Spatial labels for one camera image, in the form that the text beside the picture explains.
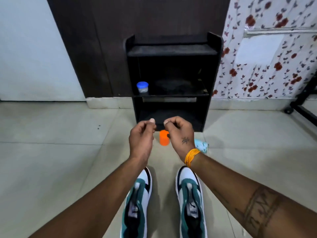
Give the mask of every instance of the shoe tongue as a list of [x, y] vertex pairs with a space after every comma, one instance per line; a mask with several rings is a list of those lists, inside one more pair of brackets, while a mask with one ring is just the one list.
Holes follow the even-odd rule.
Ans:
[[140, 183], [134, 184], [134, 191], [132, 194], [132, 197], [130, 199], [129, 204], [129, 211], [128, 211], [128, 217], [137, 218], [138, 217], [138, 207], [137, 207], [137, 197], [138, 197], [138, 190], [140, 187]]
[[188, 202], [186, 204], [187, 215], [194, 218], [198, 218], [198, 208], [192, 193], [193, 185], [188, 183], [187, 189], [188, 189]]

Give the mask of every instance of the orange thread bracelet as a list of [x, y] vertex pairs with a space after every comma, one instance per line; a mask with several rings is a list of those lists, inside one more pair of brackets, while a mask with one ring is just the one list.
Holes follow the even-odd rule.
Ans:
[[184, 163], [190, 168], [191, 167], [191, 162], [194, 159], [195, 155], [200, 153], [200, 151], [196, 148], [193, 148], [192, 150], [190, 150], [186, 157], [185, 157], [185, 161]]

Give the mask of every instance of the person's right arm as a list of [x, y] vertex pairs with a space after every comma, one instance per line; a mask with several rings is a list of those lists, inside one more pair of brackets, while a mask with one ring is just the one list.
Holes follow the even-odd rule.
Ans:
[[[173, 117], [165, 120], [164, 125], [170, 133], [173, 148], [184, 162], [186, 154], [195, 148], [191, 123]], [[252, 237], [317, 237], [317, 213], [299, 203], [203, 153], [195, 156], [190, 168]]]

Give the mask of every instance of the white and teal sneaker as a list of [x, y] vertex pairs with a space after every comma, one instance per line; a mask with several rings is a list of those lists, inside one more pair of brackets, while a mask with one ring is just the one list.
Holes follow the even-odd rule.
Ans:
[[207, 238], [201, 185], [196, 174], [187, 166], [177, 172], [176, 193], [180, 206], [180, 237]]
[[152, 192], [152, 176], [142, 170], [129, 191], [122, 215], [121, 238], [146, 238], [146, 209]]

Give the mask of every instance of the beige floor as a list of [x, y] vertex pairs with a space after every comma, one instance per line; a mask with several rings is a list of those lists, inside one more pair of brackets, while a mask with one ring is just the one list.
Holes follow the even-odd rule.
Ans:
[[[28, 237], [107, 177], [128, 157], [135, 123], [131, 109], [0, 103], [0, 237]], [[211, 110], [195, 137], [220, 163], [317, 211], [317, 128], [298, 114]], [[155, 139], [148, 165], [148, 237], [179, 237], [174, 179], [182, 163]], [[208, 188], [203, 194], [208, 236], [242, 238]], [[122, 210], [105, 237], [119, 237]]]

